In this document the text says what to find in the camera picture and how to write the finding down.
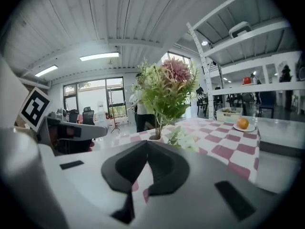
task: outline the ceiling light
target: ceiling light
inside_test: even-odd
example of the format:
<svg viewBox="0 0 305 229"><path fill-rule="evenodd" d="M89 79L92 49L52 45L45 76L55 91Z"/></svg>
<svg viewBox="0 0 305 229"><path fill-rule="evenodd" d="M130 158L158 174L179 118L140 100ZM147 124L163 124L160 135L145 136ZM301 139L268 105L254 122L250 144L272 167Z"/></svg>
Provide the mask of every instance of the ceiling light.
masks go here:
<svg viewBox="0 0 305 229"><path fill-rule="evenodd" d="M101 59L101 58L113 58L113 57L119 57L118 52L108 52L108 53L101 53L101 54L95 54L91 56L85 56L81 57L81 61L91 60L91 59Z"/></svg>
<svg viewBox="0 0 305 229"><path fill-rule="evenodd" d="M43 74L49 73L50 71L53 71L53 70L56 70L56 69L58 69L58 67L57 67L56 65L53 65L53 66L51 66L50 68L45 69L44 71L39 72L39 73L36 74L35 76L40 77L40 76L42 76Z"/></svg>

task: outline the white box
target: white box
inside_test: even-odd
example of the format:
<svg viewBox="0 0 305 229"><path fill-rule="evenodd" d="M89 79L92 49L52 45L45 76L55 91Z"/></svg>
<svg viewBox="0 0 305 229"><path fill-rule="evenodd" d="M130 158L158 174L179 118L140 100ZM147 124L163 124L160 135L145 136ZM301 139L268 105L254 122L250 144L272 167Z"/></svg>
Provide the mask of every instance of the white box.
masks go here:
<svg viewBox="0 0 305 229"><path fill-rule="evenodd" d="M236 111L236 113L223 112L225 109ZM243 115L243 108L226 107L216 111L216 116L218 121L229 122L229 123L236 123L236 121L239 118L241 118L242 115Z"/></svg>

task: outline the orange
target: orange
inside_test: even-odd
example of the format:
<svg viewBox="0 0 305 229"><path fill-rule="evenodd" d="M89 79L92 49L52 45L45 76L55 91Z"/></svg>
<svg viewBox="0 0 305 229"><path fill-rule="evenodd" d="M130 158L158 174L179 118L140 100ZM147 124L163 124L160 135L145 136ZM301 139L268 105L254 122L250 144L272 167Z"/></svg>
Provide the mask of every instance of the orange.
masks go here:
<svg viewBox="0 0 305 229"><path fill-rule="evenodd" d="M241 129L247 129L249 125L249 121L245 118L239 118L237 120L237 126Z"/></svg>

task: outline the white flower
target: white flower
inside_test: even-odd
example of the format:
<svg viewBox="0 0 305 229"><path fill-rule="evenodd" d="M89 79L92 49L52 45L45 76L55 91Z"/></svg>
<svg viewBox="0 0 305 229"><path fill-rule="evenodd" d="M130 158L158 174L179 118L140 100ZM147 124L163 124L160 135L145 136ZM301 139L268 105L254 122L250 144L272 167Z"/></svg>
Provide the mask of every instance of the white flower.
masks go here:
<svg viewBox="0 0 305 229"><path fill-rule="evenodd" d="M195 143L194 138L191 135L186 135L178 139L178 145L183 149L192 149L193 151L198 151L198 146Z"/></svg>

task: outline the pink checkered tablecloth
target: pink checkered tablecloth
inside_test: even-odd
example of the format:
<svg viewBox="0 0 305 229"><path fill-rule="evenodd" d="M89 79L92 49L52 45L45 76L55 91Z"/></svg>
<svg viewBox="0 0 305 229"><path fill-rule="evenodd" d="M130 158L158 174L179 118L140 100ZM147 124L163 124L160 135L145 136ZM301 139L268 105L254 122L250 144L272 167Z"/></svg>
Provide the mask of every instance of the pink checkered tablecloth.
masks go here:
<svg viewBox="0 0 305 229"><path fill-rule="evenodd" d="M251 182L256 181L259 162L260 134L258 128L253 132L236 130L231 123L202 118L191 118L178 122L176 126L167 125L162 130L161 142L167 143L170 133L181 125L193 135L199 147L199 153L209 155L228 165L228 168ZM119 136L114 145L149 140L155 130ZM153 184L153 177L148 164L132 187L135 213L147 202L147 188Z"/></svg>

